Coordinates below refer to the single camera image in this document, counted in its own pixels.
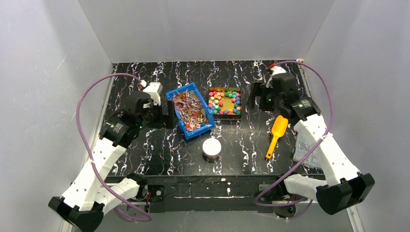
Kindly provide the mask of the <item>blue plastic candy bin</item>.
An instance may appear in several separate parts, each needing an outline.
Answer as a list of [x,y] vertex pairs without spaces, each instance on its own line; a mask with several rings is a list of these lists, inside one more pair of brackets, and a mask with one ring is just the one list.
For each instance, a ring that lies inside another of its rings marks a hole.
[[215,127],[214,117],[195,83],[166,92],[175,109],[179,127],[189,140]]

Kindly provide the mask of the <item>square tin of star candies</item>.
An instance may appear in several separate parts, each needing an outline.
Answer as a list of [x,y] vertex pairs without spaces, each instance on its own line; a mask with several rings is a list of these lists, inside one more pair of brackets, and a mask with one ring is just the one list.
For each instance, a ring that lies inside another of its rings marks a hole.
[[243,114],[242,93],[235,87],[210,87],[208,107],[215,120],[238,121]]

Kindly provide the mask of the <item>orange plastic scoop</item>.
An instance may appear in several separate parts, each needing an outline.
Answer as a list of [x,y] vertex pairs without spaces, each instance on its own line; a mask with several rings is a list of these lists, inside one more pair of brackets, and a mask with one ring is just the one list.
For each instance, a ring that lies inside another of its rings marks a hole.
[[279,115],[276,119],[275,122],[272,126],[271,129],[271,134],[272,134],[272,141],[269,145],[269,148],[267,150],[267,153],[265,155],[265,158],[267,160],[272,159],[273,154],[274,154],[274,149],[276,147],[276,144],[282,136],[284,136],[287,126],[288,126],[288,119],[284,118],[283,116]]

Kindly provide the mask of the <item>white round jar lid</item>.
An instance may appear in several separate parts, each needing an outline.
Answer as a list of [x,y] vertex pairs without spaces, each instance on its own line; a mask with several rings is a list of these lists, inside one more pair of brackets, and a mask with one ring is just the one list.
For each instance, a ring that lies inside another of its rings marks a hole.
[[208,157],[218,156],[221,152],[221,143],[215,138],[208,138],[203,142],[202,150]]

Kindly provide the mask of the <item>clear round plastic jar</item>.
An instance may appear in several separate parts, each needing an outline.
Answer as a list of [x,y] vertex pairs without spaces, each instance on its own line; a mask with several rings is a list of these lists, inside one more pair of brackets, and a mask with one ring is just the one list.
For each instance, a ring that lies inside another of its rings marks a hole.
[[204,150],[203,157],[207,162],[215,162],[220,158],[220,150]]

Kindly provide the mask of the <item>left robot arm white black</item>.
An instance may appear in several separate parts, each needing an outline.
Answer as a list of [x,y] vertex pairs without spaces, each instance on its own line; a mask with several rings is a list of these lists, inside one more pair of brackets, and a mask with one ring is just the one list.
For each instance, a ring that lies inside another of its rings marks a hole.
[[52,197],[48,206],[80,231],[93,232],[104,215],[125,200],[146,200],[147,181],[138,174],[129,174],[113,186],[104,180],[140,130],[145,127],[171,129],[176,124],[174,109],[168,100],[164,114],[163,107],[155,105],[152,94],[138,91],[129,95],[124,105],[108,117],[95,147],[87,148],[92,157],[77,178],[60,197]]

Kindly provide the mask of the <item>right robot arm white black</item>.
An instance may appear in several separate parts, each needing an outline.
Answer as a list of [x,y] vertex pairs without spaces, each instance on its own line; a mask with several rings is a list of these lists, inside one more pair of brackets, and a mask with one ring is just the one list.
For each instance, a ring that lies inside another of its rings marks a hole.
[[[326,125],[320,109],[310,97],[303,97],[296,88],[296,77],[285,72],[271,75],[267,83],[253,83],[249,97],[251,108],[260,97],[262,111],[279,110],[290,125],[309,144],[309,151],[288,172],[260,192],[255,204],[271,190],[281,195],[294,194],[316,201],[322,210],[334,215],[361,203],[375,185],[370,173],[363,174],[343,153]],[[295,169],[310,155],[320,164],[325,179],[319,180],[297,174]]]

